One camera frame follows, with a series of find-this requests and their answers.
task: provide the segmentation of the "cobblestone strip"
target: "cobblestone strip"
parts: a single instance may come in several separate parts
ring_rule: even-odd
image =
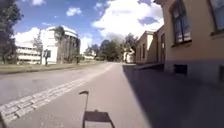
[[[50,103],[51,101],[57,99],[63,94],[71,91],[72,89],[85,84],[96,76],[105,73],[110,68],[111,66],[107,67],[104,71],[100,71],[95,74],[90,74],[84,78],[80,78],[78,80],[59,85],[46,91],[42,91],[19,100],[9,102],[5,105],[0,106],[0,113],[2,114],[5,122],[10,123],[15,119],[20,118],[21,116]]]

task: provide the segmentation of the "lawn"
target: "lawn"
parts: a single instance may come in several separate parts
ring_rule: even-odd
[[[60,70],[69,68],[82,68],[86,66],[96,65],[103,62],[100,61],[82,61],[78,65],[76,64],[55,64],[55,65],[0,65],[0,74],[13,74],[23,72],[39,72],[49,70]]]

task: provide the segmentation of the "building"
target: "building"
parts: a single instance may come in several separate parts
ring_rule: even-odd
[[[62,48],[64,49],[64,60],[65,63],[71,63],[71,61],[74,61],[74,56],[79,54],[80,52],[80,39],[78,38],[77,33],[66,27],[62,26],[65,31],[65,39],[64,39],[64,45]],[[46,29],[45,35],[44,35],[44,51],[48,50],[50,55],[47,59],[48,64],[57,64],[58,60],[60,59],[60,54],[58,51],[58,41],[55,39],[54,36],[54,29],[56,27],[49,27]],[[42,59],[42,64],[45,64],[45,58]]]
[[[224,1],[155,0],[165,21],[165,70],[224,82]]]
[[[83,54],[83,58],[84,60],[95,60],[96,53],[93,50],[91,50],[88,52],[88,54]]]
[[[145,31],[139,38],[136,47],[136,63],[163,64],[165,61],[164,28],[156,32]]]
[[[16,43],[18,64],[40,64],[40,52],[32,42]]]
[[[123,62],[125,63],[134,63],[135,62],[135,51],[133,49],[130,49],[130,51],[127,51],[127,49],[124,49],[123,53]]]

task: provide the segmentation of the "sky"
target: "sky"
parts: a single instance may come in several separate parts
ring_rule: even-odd
[[[33,40],[40,30],[64,25],[81,39],[81,53],[111,35],[140,37],[163,25],[162,9],[153,0],[18,0],[24,15],[14,26],[17,42]]]

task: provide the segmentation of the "road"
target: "road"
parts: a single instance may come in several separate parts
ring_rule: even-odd
[[[133,65],[118,63],[107,63],[94,69],[80,71],[82,70],[94,70],[93,73],[97,75],[88,77],[83,75],[84,83],[74,86],[72,90],[66,91],[48,104],[11,121],[9,127],[222,128],[224,126],[222,87],[202,84],[184,76],[152,69],[135,70]],[[79,94],[82,91],[88,91],[89,95]]]
[[[0,75],[0,105],[56,87],[101,70],[107,64],[81,69]]]

